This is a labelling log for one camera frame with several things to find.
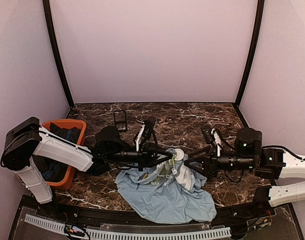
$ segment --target black cable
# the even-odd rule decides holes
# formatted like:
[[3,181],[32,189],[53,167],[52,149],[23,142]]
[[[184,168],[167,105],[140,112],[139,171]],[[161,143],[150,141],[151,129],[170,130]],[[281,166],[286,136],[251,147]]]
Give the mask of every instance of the black cable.
[[[54,220],[55,222],[64,222],[64,227],[66,228],[67,227],[67,220],[68,220],[68,217],[67,217],[67,214],[65,213],[65,215],[66,215],[66,221],[61,221],[61,220],[58,220],[58,219],[56,219],[56,218],[53,218],[53,217],[51,217],[51,216],[49,216],[40,206],[38,206],[38,209],[39,210],[41,210],[42,211],[42,213],[43,214],[45,214],[46,215],[46,217],[47,218],[49,218],[49,219],[52,219],[52,220]],[[80,230],[82,230],[84,233],[85,233],[85,235],[87,235],[88,236],[88,240],[91,240],[91,236],[89,235],[89,233],[88,232],[86,232],[86,230],[83,228],[83,227],[79,227],[79,226],[76,226],[76,225],[71,225],[71,228],[72,227],[76,227],[76,228],[79,228]],[[66,235],[66,238],[68,238],[68,239],[70,239],[70,240],[75,240],[75,239],[80,239],[80,238],[77,238],[77,237],[75,237],[75,238],[72,238],[72,236],[70,236],[70,234],[67,232],[67,234],[68,234],[68,236],[70,237],[67,237]]]
[[218,134],[220,140],[221,140],[227,147],[231,148],[232,150],[235,150],[235,148],[234,148],[232,145],[230,145],[230,144],[226,141],[226,139],[223,138],[222,132],[221,132],[219,129],[214,128],[213,133],[215,133],[215,132],[217,132],[217,134]]
[[241,233],[234,233],[233,235],[245,235],[245,234],[249,234],[250,232],[252,232],[252,231],[255,231],[257,228],[252,228],[252,229],[250,229],[250,230],[248,230],[248,231],[245,231],[245,232],[241,232]]
[[230,181],[232,181],[233,183],[235,183],[235,184],[239,183],[239,182],[243,179],[244,173],[245,173],[245,171],[242,170],[240,176],[238,177],[238,179],[237,179],[237,180],[234,180],[231,176],[229,176],[229,175],[227,174],[227,171],[226,171],[226,170],[224,171],[224,174],[226,175],[226,177],[227,177]]
[[163,157],[163,158],[161,158],[161,159],[159,159],[156,162],[153,162],[151,164],[147,164],[147,165],[143,165],[143,166],[134,166],[134,165],[129,165],[127,163],[117,162],[117,161],[114,161],[114,160],[110,160],[108,158],[105,158],[105,157],[102,157],[102,156],[99,156],[99,155],[95,155],[94,157],[99,158],[99,159],[101,159],[103,161],[106,161],[108,163],[111,163],[111,164],[118,164],[118,165],[121,165],[123,167],[128,167],[128,168],[132,168],[132,169],[151,168],[153,166],[156,166],[156,165],[158,165],[158,164],[160,164],[160,163],[170,159],[170,156],[166,156],[166,157]]
[[39,130],[31,130],[31,131],[25,131],[21,134],[19,134],[18,136],[16,136],[9,144],[8,146],[4,149],[1,158],[0,158],[0,166],[2,166],[3,168],[6,168],[5,165],[3,165],[3,158],[7,152],[7,150],[14,144],[14,142],[16,142],[18,139],[22,138],[23,136],[27,135],[28,133],[39,133]]
[[256,222],[259,220],[261,218],[261,216],[260,217],[258,217],[252,224],[250,224],[250,225],[248,225],[247,227],[245,227],[244,229],[242,229],[242,230],[240,230],[240,231],[238,231],[238,232],[235,232],[235,233],[233,233],[233,234],[231,234],[231,235],[243,235],[243,234],[247,234],[248,232],[243,232],[243,231],[247,231],[249,228],[251,228],[252,226],[254,226],[255,224],[256,224]]
[[220,147],[220,149],[221,149],[222,151],[224,151],[224,148],[223,148],[223,146],[222,146],[221,144],[218,144],[218,146]]
[[280,146],[280,145],[268,145],[268,146],[263,146],[262,149],[273,149],[273,148],[278,148],[278,149],[283,149],[286,152],[288,152],[290,155],[292,155],[293,157],[295,157],[296,159],[299,160],[303,160],[305,161],[305,158],[302,158],[301,156],[298,156],[297,154],[295,154],[294,152],[290,151],[287,147],[285,146]]
[[216,149],[216,146],[215,146],[214,142],[211,142],[210,144],[211,144],[213,149]]
[[[87,235],[88,240],[91,240],[91,236],[84,228],[76,226],[76,225],[71,225],[70,229],[73,229],[73,227],[80,229],[84,233],[84,235]],[[64,231],[64,233],[66,233],[68,235],[68,236],[65,235],[65,237],[68,238],[69,240],[79,240],[80,239],[80,237],[72,236],[72,234],[69,231],[66,231],[66,232]]]
[[158,156],[158,141],[157,141],[157,137],[156,137],[156,133],[155,133],[155,130],[152,130],[152,137],[153,137],[153,141],[154,141],[154,144],[155,144],[155,157]]

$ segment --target black pole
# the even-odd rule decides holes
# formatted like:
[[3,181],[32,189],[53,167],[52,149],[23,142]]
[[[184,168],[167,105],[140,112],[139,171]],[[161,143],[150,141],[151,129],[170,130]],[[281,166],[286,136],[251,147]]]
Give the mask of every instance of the black pole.
[[256,17],[255,17],[254,26],[253,26],[249,53],[248,53],[246,65],[244,67],[237,98],[236,98],[236,101],[234,102],[234,104],[236,105],[237,108],[239,108],[239,106],[242,102],[243,95],[245,93],[245,89],[246,89],[246,85],[247,85],[247,81],[249,78],[249,74],[251,72],[251,68],[252,68],[252,64],[253,64],[253,60],[254,60],[254,56],[255,56],[255,51],[256,51],[256,47],[257,47],[259,32],[260,32],[261,24],[262,24],[264,3],[265,3],[265,0],[258,0],[258,3],[257,3],[257,11],[256,11]]
[[60,81],[61,81],[61,85],[62,85],[64,94],[66,95],[66,99],[68,101],[70,108],[72,108],[75,105],[75,103],[74,103],[71,91],[69,89],[69,86],[68,86],[62,59],[61,59],[61,56],[59,53],[59,48],[58,48],[55,29],[54,29],[51,5],[50,5],[49,0],[42,0],[42,2],[43,2],[44,16],[46,19],[46,24],[47,24],[47,29],[48,29],[53,57],[56,62],[56,66],[57,66],[57,70],[58,70],[58,74],[60,77]]

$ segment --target black bracket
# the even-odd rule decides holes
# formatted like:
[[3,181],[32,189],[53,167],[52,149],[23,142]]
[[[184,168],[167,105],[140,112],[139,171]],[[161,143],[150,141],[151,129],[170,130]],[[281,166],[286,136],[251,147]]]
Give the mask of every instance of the black bracket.
[[[116,114],[118,113],[123,113],[123,120],[116,120]],[[113,121],[114,121],[114,126],[118,128],[119,132],[127,132],[128,126],[127,126],[127,117],[125,110],[113,111]]]

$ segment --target black metal frame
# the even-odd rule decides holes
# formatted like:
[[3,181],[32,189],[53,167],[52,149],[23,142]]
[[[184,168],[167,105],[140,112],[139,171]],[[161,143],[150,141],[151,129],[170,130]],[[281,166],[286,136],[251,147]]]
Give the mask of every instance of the black metal frame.
[[257,3],[257,11],[256,11],[256,17],[254,21],[254,26],[253,26],[253,32],[252,32],[252,37],[251,37],[251,42],[250,42],[250,47],[249,47],[249,53],[246,61],[246,65],[244,67],[241,83],[239,86],[237,98],[234,102],[237,108],[239,108],[243,95],[245,93],[246,85],[248,82],[249,74],[252,69],[252,64],[256,52],[256,47],[257,47],[257,42],[258,42],[258,37],[259,37],[259,32],[261,29],[261,24],[262,24],[262,18],[263,18],[263,12],[264,12],[264,3],[265,0],[258,0]]
[[[211,226],[216,227],[224,225],[225,227],[230,227],[233,232],[239,232],[240,230],[244,230],[248,227],[247,221],[249,219],[242,219],[234,216],[243,216],[246,212],[248,213],[249,211],[253,211],[256,206],[257,205],[250,202],[235,206],[218,208],[216,217],[211,221]],[[34,197],[23,195],[17,208],[17,212],[13,220],[8,240],[13,240],[17,227],[17,222],[19,220],[19,216],[23,207],[35,209],[38,215],[49,218],[48,215],[46,215],[42,210],[39,209],[39,204]],[[272,215],[275,215],[275,210],[273,208],[269,206],[266,207],[267,208],[259,209],[269,209]],[[158,224],[151,222],[149,220],[143,219],[136,212],[131,211],[120,212],[113,210],[101,210],[96,208],[87,208],[61,203],[59,203],[59,208],[67,214],[70,224],[74,224],[83,228],[86,228],[87,226],[98,227],[101,226],[101,224],[152,227],[169,226],[170,228],[174,226],[173,224]],[[262,210],[262,212],[260,212],[260,215],[262,217],[269,216],[265,210]],[[193,231],[193,224],[198,224],[198,222],[192,221],[188,224],[185,224],[187,232]]]
[[47,29],[48,29],[48,34],[49,34],[49,39],[50,39],[50,44],[52,48],[52,53],[54,60],[56,62],[58,74],[60,77],[60,81],[62,84],[62,88],[64,91],[64,94],[66,95],[66,99],[68,101],[68,104],[70,108],[72,108],[75,103],[72,97],[72,93],[69,89],[69,85],[67,82],[67,78],[65,75],[61,55],[59,53],[59,48],[58,48],[58,43],[56,39],[56,34],[55,34],[55,28],[54,28],[54,23],[53,23],[53,17],[52,17],[52,10],[51,10],[51,5],[50,5],[50,0],[42,0],[43,2],[43,10],[44,10],[44,16],[46,19],[46,24],[47,24]]
[[241,120],[243,126],[246,127],[246,128],[249,128],[249,125],[248,125],[248,123],[247,123],[247,121],[246,121],[246,119],[245,119],[243,113],[242,113],[241,110],[239,109],[239,107],[238,107],[235,103],[233,103],[232,106],[233,106],[233,108],[235,109],[235,111],[236,111],[238,117],[240,118],[240,120]]

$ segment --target blue cloth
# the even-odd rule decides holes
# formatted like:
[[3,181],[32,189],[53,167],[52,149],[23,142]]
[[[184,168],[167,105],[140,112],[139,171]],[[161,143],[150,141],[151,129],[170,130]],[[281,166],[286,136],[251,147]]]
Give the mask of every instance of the blue cloth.
[[[184,168],[182,160],[173,158],[143,171],[122,170],[115,183],[121,196],[144,219],[159,224],[211,222],[217,212],[212,196],[201,189],[207,179]],[[190,178],[185,183],[177,181],[183,169],[184,178]]]

